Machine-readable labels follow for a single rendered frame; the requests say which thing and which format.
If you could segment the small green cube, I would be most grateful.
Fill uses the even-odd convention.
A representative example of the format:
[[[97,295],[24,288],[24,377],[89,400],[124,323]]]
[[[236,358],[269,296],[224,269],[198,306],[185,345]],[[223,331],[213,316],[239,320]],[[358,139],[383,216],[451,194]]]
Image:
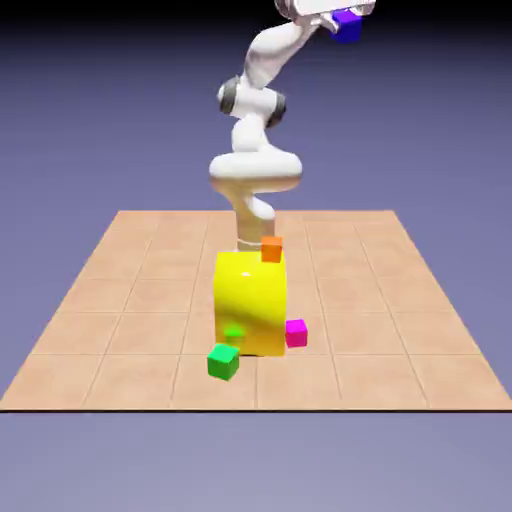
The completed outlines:
[[[240,351],[237,347],[216,344],[207,357],[208,374],[214,378],[229,381],[239,368]]]

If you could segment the small blue cube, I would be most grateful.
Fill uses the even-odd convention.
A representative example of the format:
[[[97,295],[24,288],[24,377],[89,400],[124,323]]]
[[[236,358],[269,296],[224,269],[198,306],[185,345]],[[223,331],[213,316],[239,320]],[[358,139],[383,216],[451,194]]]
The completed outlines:
[[[351,10],[337,10],[332,13],[332,18],[338,26],[336,33],[331,38],[339,43],[352,43],[360,39],[362,29],[362,17]]]

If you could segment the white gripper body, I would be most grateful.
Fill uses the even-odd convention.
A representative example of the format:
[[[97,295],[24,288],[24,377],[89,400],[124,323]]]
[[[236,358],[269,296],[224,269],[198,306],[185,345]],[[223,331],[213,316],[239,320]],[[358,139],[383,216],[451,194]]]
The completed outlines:
[[[347,10],[353,6],[370,6],[372,12],[376,2],[377,0],[291,0],[291,5],[299,16],[313,16],[323,12]]]

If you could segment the small orange cube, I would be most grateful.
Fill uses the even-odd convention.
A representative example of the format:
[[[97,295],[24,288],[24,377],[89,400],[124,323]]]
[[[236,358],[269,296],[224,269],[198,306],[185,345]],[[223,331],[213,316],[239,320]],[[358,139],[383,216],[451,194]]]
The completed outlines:
[[[261,239],[261,257],[263,262],[279,263],[282,258],[283,239],[279,236],[263,236]]]

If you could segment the small magenta cube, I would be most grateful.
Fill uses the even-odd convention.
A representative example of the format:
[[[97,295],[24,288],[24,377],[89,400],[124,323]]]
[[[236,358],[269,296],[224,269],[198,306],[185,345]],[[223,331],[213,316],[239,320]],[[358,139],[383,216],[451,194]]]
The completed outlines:
[[[308,327],[303,318],[286,321],[285,341],[288,348],[305,347],[307,345]]]

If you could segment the large yellow box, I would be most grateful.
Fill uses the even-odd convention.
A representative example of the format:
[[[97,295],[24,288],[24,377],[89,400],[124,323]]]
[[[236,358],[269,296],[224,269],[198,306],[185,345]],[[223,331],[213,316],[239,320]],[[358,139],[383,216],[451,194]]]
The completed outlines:
[[[215,338],[242,355],[285,353],[287,272],[284,260],[264,262],[259,252],[220,252],[213,278]]]

